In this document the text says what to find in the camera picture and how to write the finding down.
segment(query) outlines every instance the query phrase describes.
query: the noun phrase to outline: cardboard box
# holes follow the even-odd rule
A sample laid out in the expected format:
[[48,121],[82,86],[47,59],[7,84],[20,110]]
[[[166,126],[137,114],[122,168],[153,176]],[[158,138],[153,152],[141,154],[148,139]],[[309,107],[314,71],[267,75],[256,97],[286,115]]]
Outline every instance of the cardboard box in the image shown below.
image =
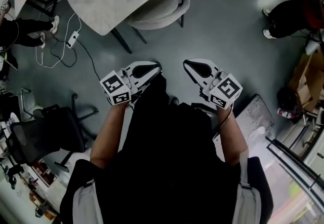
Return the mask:
[[311,56],[303,54],[289,87],[294,90],[300,99],[303,108],[312,112],[318,102],[320,92],[324,85],[324,55],[319,48]]

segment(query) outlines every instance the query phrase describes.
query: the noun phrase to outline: white sneaker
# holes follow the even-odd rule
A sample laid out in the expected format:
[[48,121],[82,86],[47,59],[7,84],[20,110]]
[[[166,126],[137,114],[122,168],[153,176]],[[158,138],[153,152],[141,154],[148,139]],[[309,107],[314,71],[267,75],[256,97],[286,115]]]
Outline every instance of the white sneaker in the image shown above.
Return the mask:
[[267,17],[269,17],[270,12],[271,12],[271,10],[268,10],[268,9],[263,9],[262,10],[262,13]]
[[40,48],[44,48],[46,46],[46,43],[45,43],[45,33],[44,32],[41,32],[39,34],[39,39],[42,41],[42,45],[40,46]]
[[264,36],[267,38],[267,39],[275,39],[271,34],[270,34],[270,31],[268,29],[265,29],[263,31],[263,34]]
[[55,16],[54,20],[52,21],[52,25],[53,27],[51,28],[51,33],[55,34],[58,27],[59,27],[59,23],[60,23],[60,17],[59,16]]

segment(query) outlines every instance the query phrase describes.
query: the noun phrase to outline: bottle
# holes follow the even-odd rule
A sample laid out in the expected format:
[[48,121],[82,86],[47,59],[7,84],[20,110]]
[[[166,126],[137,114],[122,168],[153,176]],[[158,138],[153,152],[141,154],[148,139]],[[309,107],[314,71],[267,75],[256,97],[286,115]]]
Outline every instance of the bottle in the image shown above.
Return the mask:
[[287,119],[293,119],[295,116],[289,113],[288,111],[283,110],[282,108],[279,108],[277,110],[277,113]]

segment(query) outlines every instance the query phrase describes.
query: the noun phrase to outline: bag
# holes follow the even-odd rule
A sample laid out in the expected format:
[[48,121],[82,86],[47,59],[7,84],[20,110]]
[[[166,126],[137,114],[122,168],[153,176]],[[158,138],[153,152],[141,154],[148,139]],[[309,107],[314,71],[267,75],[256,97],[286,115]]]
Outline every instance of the bag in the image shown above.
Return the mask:
[[232,224],[259,224],[261,218],[261,197],[257,189],[248,183],[248,157],[246,149],[239,157],[241,166],[240,183],[237,186],[236,205]]

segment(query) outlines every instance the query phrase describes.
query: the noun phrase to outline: sneaker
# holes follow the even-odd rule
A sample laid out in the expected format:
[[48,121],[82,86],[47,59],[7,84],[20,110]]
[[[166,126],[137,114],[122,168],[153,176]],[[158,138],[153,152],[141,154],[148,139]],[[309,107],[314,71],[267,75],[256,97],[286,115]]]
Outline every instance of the sneaker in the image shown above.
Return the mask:
[[265,29],[263,31],[263,34],[264,36],[267,38],[267,39],[275,39],[271,34],[270,34],[270,31],[268,29]]
[[60,23],[60,17],[59,16],[55,16],[54,20],[52,21],[52,25],[53,27],[51,28],[51,33],[55,34],[58,27],[59,27],[59,23]]
[[262,10],[262,13],[263,13],[264,16],[266,16],[266,17],[269,17],[270,12],[271,12],[271,10],[268,10],[268,9],[263,9],[263,10]]
[[179,104],[180,104],[179,99],[177,97],[173,97],[170,102],[170,105],[178,106]]
[[46,46],[46,43],[45,43],[45,33],[44,32],[41,32],[39,34],[39,39],[42,41],[42,45],[40,46],[40,48],[44,48]]

